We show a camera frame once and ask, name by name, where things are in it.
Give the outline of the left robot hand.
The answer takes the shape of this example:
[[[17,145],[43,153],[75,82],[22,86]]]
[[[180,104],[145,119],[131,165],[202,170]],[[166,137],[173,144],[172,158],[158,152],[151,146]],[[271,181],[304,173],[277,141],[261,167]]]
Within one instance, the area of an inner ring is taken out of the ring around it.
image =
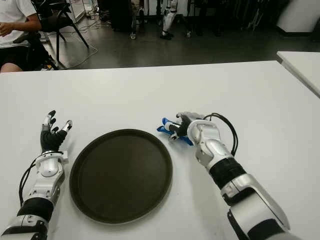
[[[42,152],[58,152],[60,146],[65,141],[68,132],[73,127],[73,121],[68,120],[62,128],[55,126],[56,111],[50,111],[44,118],[40,132],[40,146]]]

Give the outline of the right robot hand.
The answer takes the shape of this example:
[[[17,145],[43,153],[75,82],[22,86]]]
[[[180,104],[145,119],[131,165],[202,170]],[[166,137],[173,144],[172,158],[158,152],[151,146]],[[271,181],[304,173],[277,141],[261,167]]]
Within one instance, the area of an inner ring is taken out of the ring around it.
[[[174,141],[181,137],[187,137],[187,130],[191,122],[195,120],[202,120],[204,115],[195,112],[178,112],[176,114],[177,122],[167,122],[166,128],[171,132],[169,139]]]

